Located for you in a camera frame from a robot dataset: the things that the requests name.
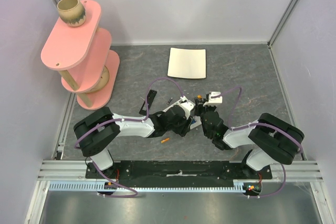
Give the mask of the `small white box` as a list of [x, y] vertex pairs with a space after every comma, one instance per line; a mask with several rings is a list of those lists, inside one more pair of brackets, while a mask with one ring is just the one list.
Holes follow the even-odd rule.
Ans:
[[201, 118], [199, 116], [192, 117], [192, 122], [190, 124], [190, 130], [197, 128], [202, 125]]

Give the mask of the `black remote control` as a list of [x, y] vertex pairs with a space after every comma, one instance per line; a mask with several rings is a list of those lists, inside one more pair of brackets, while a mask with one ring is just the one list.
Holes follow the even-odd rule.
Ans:
[[144, 100], [143, 105], [141, 106], [140, 110], [139, 110], [139, 114], [140, 115], [146, 115], [148, 109], [151, 107], [154, 98], [157, 94], [156, 90], [150, 90], [146, 96], [146, 100]]

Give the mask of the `white remote control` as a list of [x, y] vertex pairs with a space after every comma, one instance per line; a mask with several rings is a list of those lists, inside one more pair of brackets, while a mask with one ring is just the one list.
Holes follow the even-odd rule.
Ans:
[[174, 107], [175, 105], [180, 105], [182, 101], [183, 101], [182, 99], [179, 99], [176, 102], [170, 104], [166, 109], [163, 110], [163, 112], [168, 111], [171, 107]]

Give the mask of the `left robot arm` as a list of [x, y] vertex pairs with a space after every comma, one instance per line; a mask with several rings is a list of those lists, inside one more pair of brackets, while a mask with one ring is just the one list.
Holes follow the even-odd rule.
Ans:
[[75, 124], [73, 129], [79, 141], [75, 147], [97, 165], [99, 175], [111, 178], [115, 173], [115, 165], [107, 146], [113, 139], [121, 136], [155, 138], [163, 136], [167, 131], [185, 136], [190, 130], [193, 110], [193, 103], [183, 102], [149, 116], [130, 117], [113, 114], [105, 106]]

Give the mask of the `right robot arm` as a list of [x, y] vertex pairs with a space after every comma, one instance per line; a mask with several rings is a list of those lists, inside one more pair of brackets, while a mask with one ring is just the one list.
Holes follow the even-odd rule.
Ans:
[[290, 165], [302, 152], [303, 131], [269, 114], [239, 127], [229, 128], [216, 111], [218, 102], [210, 98], [195, 98], [195, 115], [200, 118], [204, 135], [220, 150], [232, 150], [243, 145], [256, 145], [240, 166], [241, 174], [254, 178], [264, 167], [279, 163]]

